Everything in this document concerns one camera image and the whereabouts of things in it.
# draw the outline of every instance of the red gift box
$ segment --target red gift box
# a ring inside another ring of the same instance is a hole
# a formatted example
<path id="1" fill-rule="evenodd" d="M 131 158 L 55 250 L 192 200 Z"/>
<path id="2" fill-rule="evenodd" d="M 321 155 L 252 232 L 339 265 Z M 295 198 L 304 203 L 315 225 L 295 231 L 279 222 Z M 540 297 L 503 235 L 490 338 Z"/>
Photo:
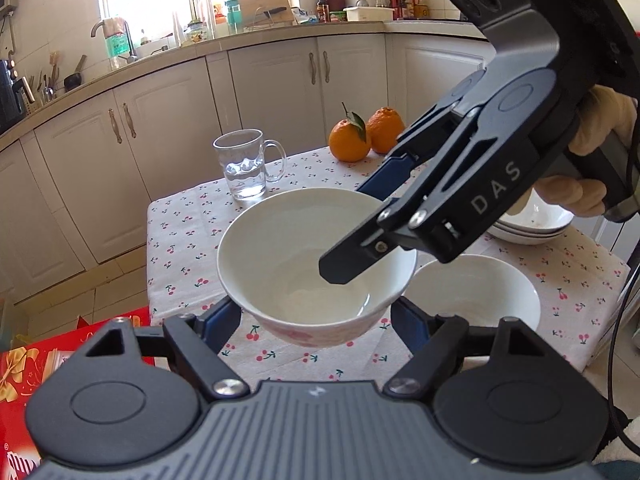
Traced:
<path id="1" fill-rule="evenodd" d="M 149 326 L 149 307 L 123 314 L 133 326 Z M 78 329 L 4 352 L 0 356 L 0 480 L 25 478 L 40 457 L 24 425 L 24 409 L 31 394 L 87 341 L 107 320 L 88 325 L 78 319 Z M 153 365 L 153 358 L 144 358 Z"/>

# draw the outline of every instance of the white bowl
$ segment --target white bowl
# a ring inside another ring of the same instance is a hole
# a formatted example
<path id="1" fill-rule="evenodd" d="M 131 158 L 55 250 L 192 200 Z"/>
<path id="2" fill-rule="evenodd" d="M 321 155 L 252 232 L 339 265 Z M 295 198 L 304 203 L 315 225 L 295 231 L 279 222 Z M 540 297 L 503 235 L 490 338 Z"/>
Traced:
<path id="1" fill-rule="evenodd" d="M 500 229 L 501 231 L 505 231 L 508 233 L 511 233 L 513 235 L 519 235 L 519 236 L 524 236 L 527 238 L 555 238 L 557 237 L 559 234 L 562 234 L 566 231 L 566 227 L 558 230 L 558 231 L 554 231 L 552 233 L 527 233 L 526 231 L 521 231 L 519 229 L 514 229 L 513 227 L 509 227 L 507 225 L 501 224 L 500 222 L 496 222 L 494 224 L 494 226 L 497 229 Z"/>
<path id="2" fill-rule="evenodd" d="M 462 254 L 450 264 L 421 268 L 404 293 L 427 314 L 458 314 L 473 326 L 498 326 L 519 317 L 533 330 L 540 323 L 536 288 L 518 269 L 489 256 Z"/>
<path id="3" fill-rule="evenodd" d="M 559 205 L 549 205 L 532 190 L 525 208 L 514 216 L 502 215 L 500 222 L 528 233 L 550 234 L 567 227 L 573 219 L 573 213 Z"/>
<path id="4" fill-rule="evenodd" d="M 325 348 L 361 336 L 405 290 L 416 251 L 396 248 L 347 285 L 326 282 L 318 261 L 380 203 L 363 193 L 322 187 L 257 203 L 234 220 L 220 241 L 222 286 L 287 342 Z"/>
<path id="5" fill-rule="evenodd" d="M 489 234 L 495 236 L 496 238 L 500 238 L 500 240 L 504 240 L 505 242 L 510 242 L 512 244 L 518 244 L 518 245 L 542 245 L 542 244 L 547 244 L 552 240 L 555 240 L 556 238 L 559 238 L 562 236 L 562 233 L 564 233 L 564 230 L 558 232 L 555 235 L 552 235 L 548 238 L 538 238 L 538 237 L 533 237 L 530 235 L 517 235 L 514 233 L 509 233 L 503 229 L 501 229 L 500 227 L 498 227 L 497 225 L 492 225 L 491 227 L 489 227 L 486 230 Z"/>

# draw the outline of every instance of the cutting board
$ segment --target cutting board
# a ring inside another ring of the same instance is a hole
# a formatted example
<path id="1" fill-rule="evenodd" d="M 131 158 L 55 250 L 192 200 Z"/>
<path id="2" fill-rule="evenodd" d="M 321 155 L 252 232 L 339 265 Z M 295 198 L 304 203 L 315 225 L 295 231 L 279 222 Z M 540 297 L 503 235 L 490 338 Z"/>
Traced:
<path id="1" fill-rule="evenodd" d="M 289 0 L 238 0 L 238 3 L 240 4 L 240 11 L 242 12 L 243 27 L 251 27 L 254 24 L 254 16 L 255 25 L 267 25 L 271 23 L 271 20 L 264 15 L 264 11 L 276 9 L 277 7 L 286 7 L 287 10 L 274 14 L 272 16 L 273 23 L 294 21 Z"/>

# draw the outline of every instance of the tablecloth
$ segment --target tablecloth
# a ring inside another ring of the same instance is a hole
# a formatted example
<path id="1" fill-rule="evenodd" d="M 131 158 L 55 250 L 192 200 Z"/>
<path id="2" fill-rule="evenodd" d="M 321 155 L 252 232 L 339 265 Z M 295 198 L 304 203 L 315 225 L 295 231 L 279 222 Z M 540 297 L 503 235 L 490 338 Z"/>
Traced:
<path id="1" fill-rule="evenodd" d="M 290 156 L 283 179 L 269 187 L 265 197 L 303 187 L 355 189 L 381 162 L 371 153 L 361 162 L 345 164 L 327 148 Z M 224 179 L 149 206 L 146 273 L 153 324 L 181 312 L 201 313 L 224 297 L 216 250 L 225 229 L 242 210 Z M 533 282 L 542 303 L 538 333 L 583 370 L 616 311 L 629 270 L 626 264 L 574 228 L 540 246 L 514 245 L 485 234 L 467 252 L 508 262 Z M 429 254 L 418 256 L 420 266 L 431 260 Z M 389 310 L 359 339 L 322 350 L 287 344 L 243 314 L 220 356 L 252 387 L 267 378 L 384 383 L 411 357 L 393 330 Z"/>

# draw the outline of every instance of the glass mug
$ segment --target glass mug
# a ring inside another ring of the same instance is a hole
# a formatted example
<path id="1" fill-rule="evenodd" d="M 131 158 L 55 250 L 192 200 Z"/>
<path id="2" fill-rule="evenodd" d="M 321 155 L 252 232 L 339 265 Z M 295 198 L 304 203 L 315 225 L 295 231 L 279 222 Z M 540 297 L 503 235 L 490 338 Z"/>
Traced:
<path id="1" fill-rule="evenodd" d="M 264 165 L 264 149 L 274 146 L 281 156 L 277 175 L 270 175 Z M 264 140 L 260 130 L 239 130 L 218 137 L 213 142 L 226 183 L 236 200 L 252 200 L 267 189 L 267 182 L 277 182 L 284 175 L 287 155 L 277 140 Z"/>

